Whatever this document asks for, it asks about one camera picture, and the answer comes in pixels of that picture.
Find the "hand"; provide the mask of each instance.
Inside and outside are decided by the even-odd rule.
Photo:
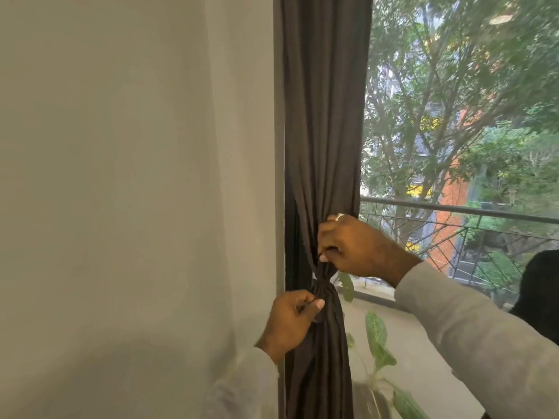
[[[323,307],[324,300],[315,298],[308,291],[283,293],[274,300],[268,323],[256,347],[278,364],[288,351],[302,343]]]
[[[381,231],[349,215],[336,215],[319,226],[318,246],[322,262],[356,276],[375,276],[396,287],[421,260],[405,251]]]

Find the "balcony railing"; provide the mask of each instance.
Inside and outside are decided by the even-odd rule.
[[[516,301],[529,259],[559,248],[559,218],[362,197],[360,219],[501,308]],[[382,290],[379,279],[361,282]]]

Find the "dark brown curtain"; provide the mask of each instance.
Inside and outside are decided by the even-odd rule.
[[[282,0],[286,164],[316,276],[310,289],[326,301],[293,354],[288,419],[353,419],[342,307],[330,283],[335,269],[318,262],[316,236],[329,214],[359,212],[371,5]]]

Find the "gray shirt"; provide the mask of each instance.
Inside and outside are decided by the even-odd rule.
[[[493,419],[559,418],[559,347],[552,341],[424,262],[403,278],[395,298]],[[215,384],[202,418],[258,417],[277,376],[269,357],[252,349]]]

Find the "left hand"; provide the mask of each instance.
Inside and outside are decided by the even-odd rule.
[[[256,347],[278,364],[288,351],[302,343],[324,304],[324,300],[315,298],[305,290],[278,296],[272,304],[266,328]]]

